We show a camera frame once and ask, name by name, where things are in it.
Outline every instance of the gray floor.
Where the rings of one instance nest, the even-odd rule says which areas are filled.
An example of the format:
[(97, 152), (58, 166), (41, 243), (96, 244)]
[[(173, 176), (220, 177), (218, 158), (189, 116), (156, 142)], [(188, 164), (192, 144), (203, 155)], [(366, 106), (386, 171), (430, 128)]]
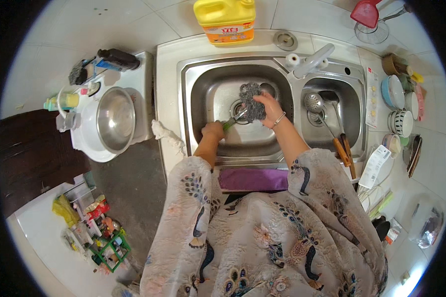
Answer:
[(164, 207), (166, 181), (158, 141), (150, 139), (129, 148), (107, 163), (90, 160), (97, 189), (127, 233), (132, 255), (143, 266)]

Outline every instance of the black bottle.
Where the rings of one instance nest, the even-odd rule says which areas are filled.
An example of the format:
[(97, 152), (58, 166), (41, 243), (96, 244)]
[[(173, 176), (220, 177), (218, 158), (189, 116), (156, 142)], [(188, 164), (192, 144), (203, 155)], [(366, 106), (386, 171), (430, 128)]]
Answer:
[(134, 70), (140, 66), (140, 61), (135, 56), (117, 49), (100, 49), (97, 55), (104, 61), (113, 64), (123, 70)]

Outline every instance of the red dustpan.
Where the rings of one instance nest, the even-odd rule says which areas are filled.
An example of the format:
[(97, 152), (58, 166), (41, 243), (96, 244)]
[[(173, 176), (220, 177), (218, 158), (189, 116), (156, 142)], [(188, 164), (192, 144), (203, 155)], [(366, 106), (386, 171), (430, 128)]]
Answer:
[(381, 0), (362, 0), (353, 9), (350, 17), (369, 28), (374, 28), (378, 21), (376, 4)]

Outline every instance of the sink basin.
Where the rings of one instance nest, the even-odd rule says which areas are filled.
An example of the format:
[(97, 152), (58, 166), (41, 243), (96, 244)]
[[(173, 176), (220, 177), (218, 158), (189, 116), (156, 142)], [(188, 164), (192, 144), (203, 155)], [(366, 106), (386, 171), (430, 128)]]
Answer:
[[(307, 55), (298, 54), (301, 58)], [(207, 56), (177, 65), (182, 139), (188, 155), (202, 139), (208, 122), (226, 121), (241, 110), (239, 89), (255, 82), (274, 95), (288, 119), (310, 147), (336, 151), (332, 135), (303, 105), (309, 92), (333, 91), (339, 98), (337, 111), (350, 141), (355, 162), (362, 161), (367, 146), (365, 122), (365, 79), (363, 68), (329, 59), (329, 66), (303, 79), (291, 78), (284, 66), (285, 53), (250, 52)], [(325, 100), (321, 116), (338, 136), (340, 128), (335, 109)], [(259, 121), (244, 118), (232, 126), (218, 146), (217, 166), (286, 167), (274, 132)]]

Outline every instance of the purple towel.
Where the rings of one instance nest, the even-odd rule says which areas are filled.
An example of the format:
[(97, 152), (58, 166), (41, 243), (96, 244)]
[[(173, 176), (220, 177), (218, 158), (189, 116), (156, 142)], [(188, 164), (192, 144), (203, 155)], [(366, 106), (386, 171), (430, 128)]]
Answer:
[(220, 171), (220, 187), (240, 191), (287, 190), (287, 170), (237, 168)]

